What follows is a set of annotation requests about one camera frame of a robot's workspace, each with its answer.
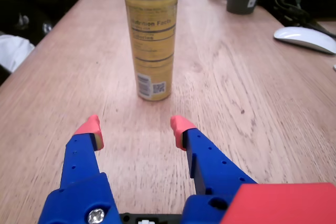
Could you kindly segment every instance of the yellow can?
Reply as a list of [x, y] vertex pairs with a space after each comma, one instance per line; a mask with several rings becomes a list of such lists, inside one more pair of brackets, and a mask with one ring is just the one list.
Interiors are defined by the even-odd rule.
[[149, 101], [172, 90], [177, 0], [125, 0], [136, 88]]

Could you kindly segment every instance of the barcode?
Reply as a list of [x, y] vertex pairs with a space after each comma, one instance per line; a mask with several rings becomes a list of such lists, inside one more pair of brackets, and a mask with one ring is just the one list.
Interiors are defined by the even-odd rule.
[[139, 92], [147, 97], [151, 95], [151, 79], [138, 73]]
[[166, 91], [166, 82], [153, 84], [153, 94], [160, 94]]

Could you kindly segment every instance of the computer mouse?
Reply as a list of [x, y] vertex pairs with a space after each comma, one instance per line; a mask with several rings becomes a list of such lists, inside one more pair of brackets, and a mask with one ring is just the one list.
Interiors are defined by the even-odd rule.
[[284, 27], [274, 33], [274, 38], [329, 54], [336, 54], [336, 41], [330, 36], [313, 29]]

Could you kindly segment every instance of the red gripper tip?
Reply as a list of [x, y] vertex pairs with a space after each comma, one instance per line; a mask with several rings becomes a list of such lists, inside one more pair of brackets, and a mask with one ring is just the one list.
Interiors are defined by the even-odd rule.
[[197, 128], [193, 123], [191, 123], [188, 119], [184, 118], [181, 115], [174, 115], [170, 118], [170, 127], [172, 128], [176, 140], [176, 147], [182, 150], [186, 150], [183, 148], [183, 132], [189, 129]]
[[87, 122], [82, 124], [78, 130], [74, 133], [77, 134], [85, 134], [85, 133], [93, 133], [94, 139], [96, 140], [97, 150], [101, 150], [104, 148], [103, 136], [101, 134], [100, 129], [100, 121], [97, 115], [92, 115], [88, 118]]

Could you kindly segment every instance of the wood grain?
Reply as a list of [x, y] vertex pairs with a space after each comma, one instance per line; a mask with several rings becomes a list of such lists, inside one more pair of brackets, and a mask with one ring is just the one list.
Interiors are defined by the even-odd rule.
[[260, 7], [239, 16], [225, 4], [179, 0], [173, 92], [146, 102], [124, 0], [80, 0], [0, 87], [2, 223], [37, 222], [65, 144], [95, 113], [120, 212], [181, 213], [194, 193], [173, 114], [259, 183], [336, 184], [334, 58], [273, 40], [281, 24]]

